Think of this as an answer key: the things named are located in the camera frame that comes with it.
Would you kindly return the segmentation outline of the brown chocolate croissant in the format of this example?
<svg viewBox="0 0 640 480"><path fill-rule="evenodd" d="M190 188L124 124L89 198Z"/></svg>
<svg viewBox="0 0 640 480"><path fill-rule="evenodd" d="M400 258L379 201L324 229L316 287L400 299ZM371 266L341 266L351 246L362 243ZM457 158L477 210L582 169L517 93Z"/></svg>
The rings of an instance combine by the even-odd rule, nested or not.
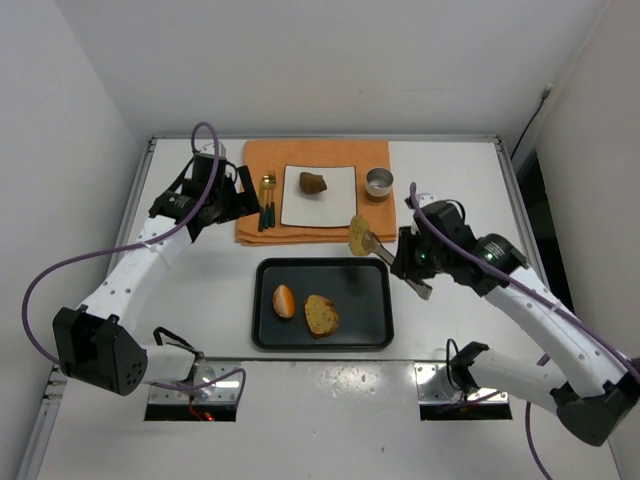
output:
<svg viewBox="0 0 640 480"><path fill-rule="evenodd" d="M299 174L299 188L306 195L316 195L328 189L322 175L303 171Z"/></svg>

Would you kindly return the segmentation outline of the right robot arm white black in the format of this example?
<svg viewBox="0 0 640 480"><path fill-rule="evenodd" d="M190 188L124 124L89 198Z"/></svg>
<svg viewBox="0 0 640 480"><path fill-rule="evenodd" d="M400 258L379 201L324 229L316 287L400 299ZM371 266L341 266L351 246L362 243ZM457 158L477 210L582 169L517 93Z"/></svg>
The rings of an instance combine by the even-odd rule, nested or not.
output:
<svg viewBox="0 0 640 480"><path fill-rule="evenodd" d="M513 320L545 364L502 355L481 342L461 348L432 380L449 408L482 388L506 392L557 416L576 438L602 445L639 401L639 362L597 336L557 299L506 238L477 238L456 201L410 193L411 225L399 230L390 268L418 287L439 274Z"/></svg>

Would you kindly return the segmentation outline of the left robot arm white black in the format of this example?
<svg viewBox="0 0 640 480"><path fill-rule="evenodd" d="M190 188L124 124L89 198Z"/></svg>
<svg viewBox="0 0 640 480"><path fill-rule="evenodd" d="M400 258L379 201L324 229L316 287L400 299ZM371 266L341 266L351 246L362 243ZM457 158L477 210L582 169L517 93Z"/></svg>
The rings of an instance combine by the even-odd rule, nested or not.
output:
<svg viewBox="0 0 640 480"><path fill-rule="evenodd" d="M141 384L198 389L202 352L183 340L142 344L134 336L143 307L171 264L203 229L258 213L246 166L194 152L152 204L138 236L103 283L75 309L62 308L53 332L62 373L126 396Z"/></svg>

